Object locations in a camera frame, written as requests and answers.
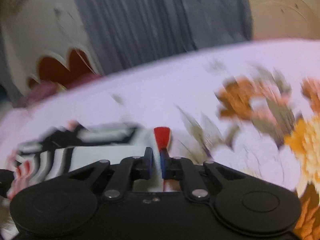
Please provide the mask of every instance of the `white floral tablecloth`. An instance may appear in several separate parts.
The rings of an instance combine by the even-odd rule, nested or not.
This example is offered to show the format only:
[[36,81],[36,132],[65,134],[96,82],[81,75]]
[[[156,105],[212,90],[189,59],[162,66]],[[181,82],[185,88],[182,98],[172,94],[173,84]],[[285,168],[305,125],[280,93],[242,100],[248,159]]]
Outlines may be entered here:
[[243,43],[110,75],[13,110],[0,124],[2,168],[49,127],[131,121],[172,130],[171,156],[223,165],[295,191],[295,233],[320,238],[320,42]]

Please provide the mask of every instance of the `round black pad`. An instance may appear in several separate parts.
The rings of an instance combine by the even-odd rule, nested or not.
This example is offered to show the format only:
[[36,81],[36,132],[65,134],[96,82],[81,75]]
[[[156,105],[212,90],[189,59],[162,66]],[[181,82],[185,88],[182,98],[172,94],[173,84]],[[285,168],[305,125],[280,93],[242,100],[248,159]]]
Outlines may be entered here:
[[56,237],[85,224],[97,205],[84,182],[57,178],[19,192],[10,204],[10,213],[19,230]]
[[223,223],[244,234],[281,234],[300,216],[299,199],[287,189],[255,179],[230,184],[217,195],[214,209]]

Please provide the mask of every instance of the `blue fabric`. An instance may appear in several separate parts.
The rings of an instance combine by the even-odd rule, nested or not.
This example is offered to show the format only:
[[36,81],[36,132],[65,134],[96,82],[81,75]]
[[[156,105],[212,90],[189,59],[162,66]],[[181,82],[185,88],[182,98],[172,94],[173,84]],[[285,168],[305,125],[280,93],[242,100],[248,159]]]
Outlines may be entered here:
[[251,38],[248,0],[75,0],[105,74]]

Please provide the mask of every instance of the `pink object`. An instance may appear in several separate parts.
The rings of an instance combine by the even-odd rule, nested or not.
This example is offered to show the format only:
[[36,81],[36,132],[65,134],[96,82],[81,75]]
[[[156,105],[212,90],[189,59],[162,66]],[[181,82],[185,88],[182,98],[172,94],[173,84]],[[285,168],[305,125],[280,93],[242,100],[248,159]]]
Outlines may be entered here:
[[40,84],[34,85],[31,92],[23,98],[19,106],[31,106],[57,93],[57,83],[51,81],[41,81]]
[[97,80],[99,78],[101,78],[100,75],[97,75],[95,73],[87,73],[87,74],[84,74],[81,77],[79,77],[76,81],[72,82],[71,84],[68,84],[66,86],[66,88],[73,89],[73,88],[79,87],[81,85],[87,84],[89,82],[92,82],[94,80]]

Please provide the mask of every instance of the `screw head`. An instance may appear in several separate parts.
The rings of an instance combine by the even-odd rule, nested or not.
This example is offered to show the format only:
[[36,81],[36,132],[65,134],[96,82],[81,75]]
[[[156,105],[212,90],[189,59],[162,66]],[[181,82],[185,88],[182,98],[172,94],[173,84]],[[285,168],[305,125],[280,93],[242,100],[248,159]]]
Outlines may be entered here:
[[208,195],[208,192],[205,189],[195,189],[192,192],[192,195],[195,196],[196,198],[203,198]]
[[107,198],[117,198],[120,196],[120,192],[115,190],[115,189],[110,189],[110,190],[107,190],[105,193],[104,193],[105,197]]

